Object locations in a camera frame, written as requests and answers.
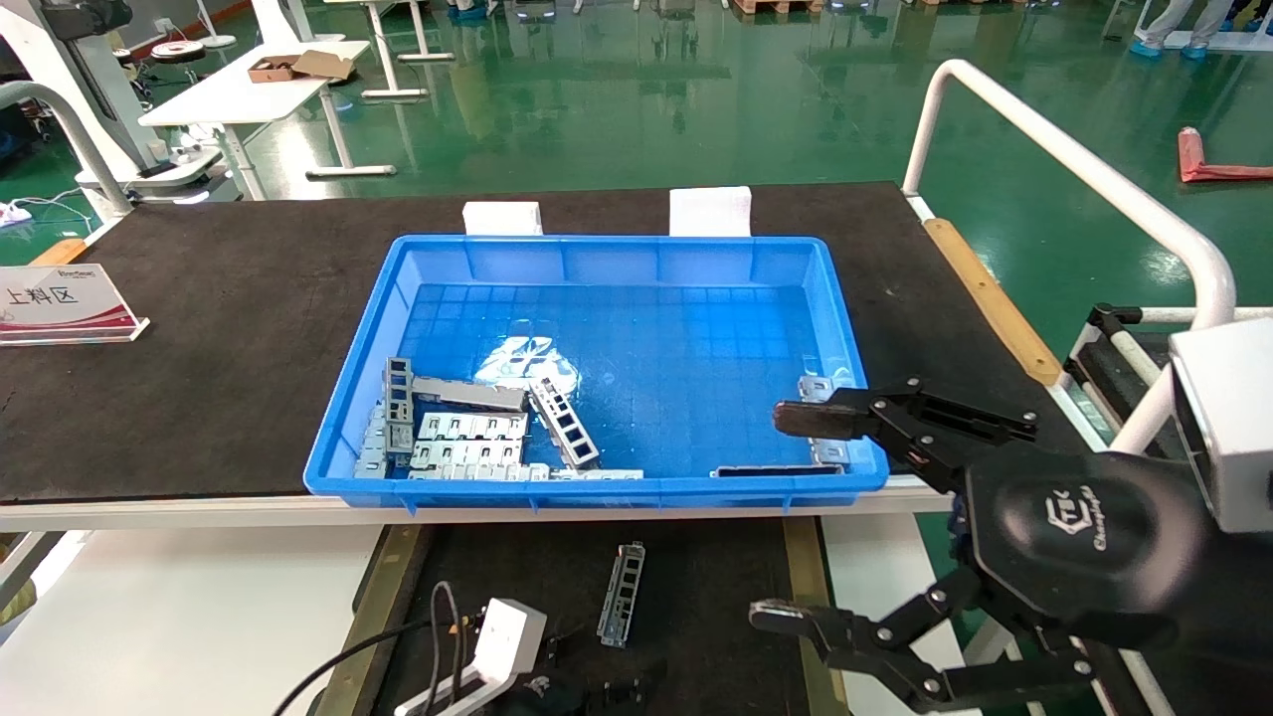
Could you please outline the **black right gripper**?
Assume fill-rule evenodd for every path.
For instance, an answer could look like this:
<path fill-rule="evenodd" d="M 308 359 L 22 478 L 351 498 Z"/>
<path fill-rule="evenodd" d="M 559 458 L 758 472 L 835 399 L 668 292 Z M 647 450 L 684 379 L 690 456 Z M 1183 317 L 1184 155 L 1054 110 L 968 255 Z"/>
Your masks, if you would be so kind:
<path fill-rule="evenodd" d="M 779 599 L 749 606 L 755 629 L 810 640 L 824 666 L 873 678 L 915 713 L 1085 689 L 1095 668 L 1071 634 L 1141 654 L 1270 666 L 1270 534 L 1223 530 L 1203 489 L 1206 476 L 1220 476 L 1208 448 L 1162 459 L 1001 446 L 1035 443 L 1036 413 L 973 405 L 924 378 L 778 403 L 773 423 L 806 440 L 872 440 L 936 492 L 964 497 L 975 563 L 992 578 L 960 567 L 882 620 Z M 1001 448 L 967 468 L 948 434 Z M 1031 638 L 1037 656 L 925 662 L 917 640 L 969 609 Z"/>

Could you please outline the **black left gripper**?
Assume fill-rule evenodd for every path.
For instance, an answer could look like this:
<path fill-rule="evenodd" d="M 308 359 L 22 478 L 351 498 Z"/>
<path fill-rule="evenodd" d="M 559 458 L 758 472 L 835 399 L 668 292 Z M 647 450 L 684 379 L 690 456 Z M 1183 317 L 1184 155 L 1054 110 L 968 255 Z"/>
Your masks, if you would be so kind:
<path fill-rule="evenodd" d="M 572 628 L 550 634 L 544 642 L 544 662 L 560 662 L 586 646 L 589 629 Z M 477 715 L 589 715 L 594 713 L 645 713 L 659 682 L 587 682 L 566 671 L 533 671 L 500 696 L 496 696 Z"/>

